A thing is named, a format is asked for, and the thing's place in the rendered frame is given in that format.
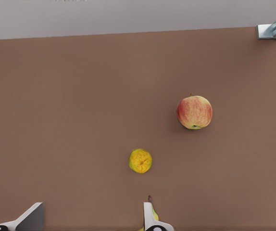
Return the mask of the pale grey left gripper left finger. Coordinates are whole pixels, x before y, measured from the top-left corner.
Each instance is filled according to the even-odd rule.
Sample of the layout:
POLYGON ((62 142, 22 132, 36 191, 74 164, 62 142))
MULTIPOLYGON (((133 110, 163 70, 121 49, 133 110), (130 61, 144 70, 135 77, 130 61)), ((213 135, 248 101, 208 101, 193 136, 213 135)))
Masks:
POLYGON ((1 223, 0 231, 43 231, 44 217, 44 203, 36 202, 17 219, 1 223))

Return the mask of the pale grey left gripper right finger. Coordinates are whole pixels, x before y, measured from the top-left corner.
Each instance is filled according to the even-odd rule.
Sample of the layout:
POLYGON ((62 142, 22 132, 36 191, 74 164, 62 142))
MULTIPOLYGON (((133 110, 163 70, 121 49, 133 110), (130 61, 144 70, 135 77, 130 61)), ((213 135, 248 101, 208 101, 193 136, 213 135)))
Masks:
POLYGON ((174 227, 168 223, 157 221, 153 217, 152 205, 144 202, 144 231, 174 231, 174 227))

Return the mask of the yellow green pear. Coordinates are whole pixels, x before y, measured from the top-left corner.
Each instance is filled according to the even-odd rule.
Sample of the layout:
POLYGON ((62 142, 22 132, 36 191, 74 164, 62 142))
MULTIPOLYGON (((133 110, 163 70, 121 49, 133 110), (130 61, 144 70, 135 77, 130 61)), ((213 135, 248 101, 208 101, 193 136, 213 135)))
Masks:
MULTIPOLYGON (((155 212, 155 209, 153 207, 153 199, 151 195, 148 195, 148 203, 151 204, 151 208, 152 208, 152 217, 154 220, 159 221, 159 216, 158 214, 155 212)), ((138 231, 144 231, 144 226, 142 228, 140 228, 138 231)))

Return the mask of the small yellow orange fruit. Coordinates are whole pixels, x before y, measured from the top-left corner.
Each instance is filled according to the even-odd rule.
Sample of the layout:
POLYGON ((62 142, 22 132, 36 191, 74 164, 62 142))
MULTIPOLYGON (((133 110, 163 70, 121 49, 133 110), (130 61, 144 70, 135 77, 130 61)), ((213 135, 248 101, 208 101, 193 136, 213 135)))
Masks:
POLYGON ((136 173, 146 173, 151 168, 152 156, 148 151, 144 149, 134 149, 129 155, 128 165, 129 168, 136 173))

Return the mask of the red yellow apple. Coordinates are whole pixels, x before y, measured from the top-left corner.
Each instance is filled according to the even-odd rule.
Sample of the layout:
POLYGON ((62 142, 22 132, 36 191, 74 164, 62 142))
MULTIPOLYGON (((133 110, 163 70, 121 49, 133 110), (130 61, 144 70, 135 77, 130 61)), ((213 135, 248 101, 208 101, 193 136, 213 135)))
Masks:
POLYGON ((206 98, 191 94, 178 103, 176 116, 183 127, 190 130, 201 129, 210 124, 213 109, 206 98))

